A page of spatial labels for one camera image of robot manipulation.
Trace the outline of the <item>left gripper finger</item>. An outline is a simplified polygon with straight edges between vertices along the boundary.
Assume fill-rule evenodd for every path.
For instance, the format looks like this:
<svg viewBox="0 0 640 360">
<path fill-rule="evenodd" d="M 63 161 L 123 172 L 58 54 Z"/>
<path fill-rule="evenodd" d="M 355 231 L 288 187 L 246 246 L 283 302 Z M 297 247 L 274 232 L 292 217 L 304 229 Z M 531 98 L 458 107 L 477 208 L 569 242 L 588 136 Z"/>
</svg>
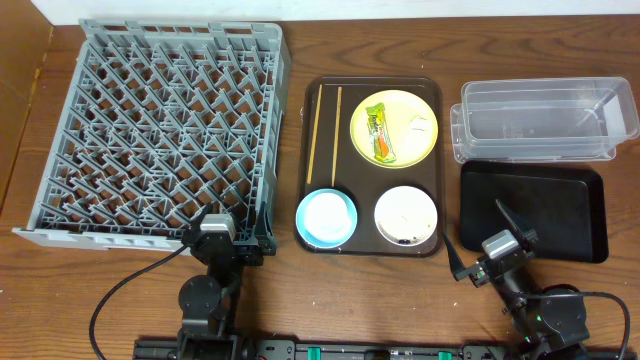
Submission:
<svg viewBox="0 0 640 360">
<path fill-rule="evenodd" d="M 205 205 L 196 215 L 195 219 L 190 223 L 188 232 L 197 233 L 202 230 L 207 230 L 209 228 L 208 216 L 212 214 L 212 209 L 212 203 L 208 203 L 207 205 Z"/>
<path fill-rule="evenodd" d="M 272 230 L 271 220 L 269 218 L 269 206 L 266 202 L 261 203 L 260 211 L 256 218 L 253 236 L 258 246 L 265 255 L 276 254 L 276 241 Z"/>
</svg>

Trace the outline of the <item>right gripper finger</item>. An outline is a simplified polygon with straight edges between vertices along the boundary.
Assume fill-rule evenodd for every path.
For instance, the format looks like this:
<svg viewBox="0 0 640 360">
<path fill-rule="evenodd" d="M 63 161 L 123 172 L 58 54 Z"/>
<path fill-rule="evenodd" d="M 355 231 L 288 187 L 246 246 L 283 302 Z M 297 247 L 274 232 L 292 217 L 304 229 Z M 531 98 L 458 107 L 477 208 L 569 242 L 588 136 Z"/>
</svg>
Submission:
<svg viewBox="0 0 640 360">
<path fill-rule="evenodd" d="M 496 199 L 495 203 L 518 243 L 520 245 L 536 245 L 539 237 L 534 227 L 524 217 L 518 215 L 500 200 Z"/>
<path fill-rule="evenodd" d="M 466 275 L 466 267 L 464 266 L 458 252 L 456 251 L 454 245 L 451 240 L 447 236 L 446 233 L 442 234 L 443 241 L 447 249 L 448 259 L 449 259 L 449 267 L 452 273 L 452 276 L 456 281 L 462 280 Z"/>
</svg>

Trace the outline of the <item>white pink bowl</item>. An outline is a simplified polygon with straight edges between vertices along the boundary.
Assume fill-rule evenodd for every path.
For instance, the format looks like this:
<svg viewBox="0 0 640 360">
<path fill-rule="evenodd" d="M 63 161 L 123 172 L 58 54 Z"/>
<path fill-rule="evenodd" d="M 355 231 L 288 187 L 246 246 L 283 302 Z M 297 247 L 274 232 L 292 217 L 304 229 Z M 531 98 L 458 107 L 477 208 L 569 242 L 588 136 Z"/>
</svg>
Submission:
<svg viewBox="0 0 640 360">
<path fill-rule="evenodd" d="M 427 242 L 436 232 L 438 210 L 423 190 L 397 186 L 387 190 L 374 207 L 374 223 L 388 242 L 412 247 Z"/>
</svg>

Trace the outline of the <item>green snack wrapper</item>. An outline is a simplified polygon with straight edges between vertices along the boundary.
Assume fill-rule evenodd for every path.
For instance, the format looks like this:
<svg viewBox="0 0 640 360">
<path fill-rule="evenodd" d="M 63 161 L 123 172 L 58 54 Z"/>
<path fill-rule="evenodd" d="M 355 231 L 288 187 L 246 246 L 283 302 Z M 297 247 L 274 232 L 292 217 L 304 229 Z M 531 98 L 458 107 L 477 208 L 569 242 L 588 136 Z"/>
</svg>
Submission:
<svg viewBox="0 0 640 360">
<path fill-rule="evenodd" d="M 367 107 L 366 113 L 374 159 L 381 163 L 395 162 L 396 155 L 388 134 L 384 104 L 380 102 L 374 106 Z"/>
</svg>

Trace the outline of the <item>white tissue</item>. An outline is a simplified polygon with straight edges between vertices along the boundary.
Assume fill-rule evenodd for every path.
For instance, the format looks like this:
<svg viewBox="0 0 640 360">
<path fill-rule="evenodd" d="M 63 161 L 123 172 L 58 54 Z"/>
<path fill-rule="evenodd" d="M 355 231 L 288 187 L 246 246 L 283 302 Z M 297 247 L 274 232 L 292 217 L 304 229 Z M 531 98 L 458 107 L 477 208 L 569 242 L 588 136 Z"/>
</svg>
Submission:
<svg viewBox="0 0 640 360">
<path fill-rule="evenodd" d="M 408 133 L 412 136 L 425 136 L 429 131 L 430 121 L 421 116 L 415 116 L 408 126 Z"/>
</svg>

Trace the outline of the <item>white cup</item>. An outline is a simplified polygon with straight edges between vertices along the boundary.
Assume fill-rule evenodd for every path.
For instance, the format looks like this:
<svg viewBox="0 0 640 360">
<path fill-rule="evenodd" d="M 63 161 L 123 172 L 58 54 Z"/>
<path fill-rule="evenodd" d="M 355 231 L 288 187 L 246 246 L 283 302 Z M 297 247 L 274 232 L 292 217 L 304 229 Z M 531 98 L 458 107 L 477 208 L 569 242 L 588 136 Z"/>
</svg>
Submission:
<svg viewBox="0 0 640 360">
<path fill-rule="evenodd" d="M 352 221 L 345 200 L 338 194 L 323 192 L 309 200 L 304 215 L 306 230 L 323 242 L 338 242 L 347 237 Z"/>
</svg>

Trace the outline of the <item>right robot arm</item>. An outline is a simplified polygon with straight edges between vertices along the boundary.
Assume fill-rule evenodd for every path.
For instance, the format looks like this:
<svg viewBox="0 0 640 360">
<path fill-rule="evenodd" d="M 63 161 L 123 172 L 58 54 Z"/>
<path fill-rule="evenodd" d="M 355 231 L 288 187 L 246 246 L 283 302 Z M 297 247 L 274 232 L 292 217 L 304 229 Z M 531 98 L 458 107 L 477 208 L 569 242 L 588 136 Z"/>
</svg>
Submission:
<svg viewBox="0 0 640 360">
<path fill-rule="evenodd" d="M 507 228 L 483 242 L 484 255 L 473 265 L 466 267 L 449 238 L 443 237 L 454 279 L 468 278 L 477 288 L 494 287 L 505 304 L 504 311 L 525 338 L 518 358 L 587 359 L 584 341 L 589 331 L 579 291 L 569 285 L 538 286 L 527 270 L 536 257 L 536 230 L 501 201 L 496 206 Z"/>
</svg>

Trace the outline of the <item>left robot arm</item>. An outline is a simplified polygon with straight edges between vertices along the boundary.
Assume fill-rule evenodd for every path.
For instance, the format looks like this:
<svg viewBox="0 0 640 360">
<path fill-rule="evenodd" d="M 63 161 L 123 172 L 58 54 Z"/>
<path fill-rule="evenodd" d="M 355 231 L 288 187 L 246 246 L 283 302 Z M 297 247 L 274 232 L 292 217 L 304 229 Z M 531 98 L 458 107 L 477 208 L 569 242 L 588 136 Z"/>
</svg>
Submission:
<svg viewBox="0 0 640 360">
<path fill-rule="evenodd" d="M 176 357 L 184 360 L 257 359 L 255 341 L 234 328 L 243 271 L 263 264 L 276 251 L 268 215 L 258 213 L 256 239 L 235 242 L 236 225 L 229 214 L 206 205 L 184 231 L 181 242 L 207 266 L 204 275 L 185 282 L 178 295 L 182 326 Z"/>
</svg>

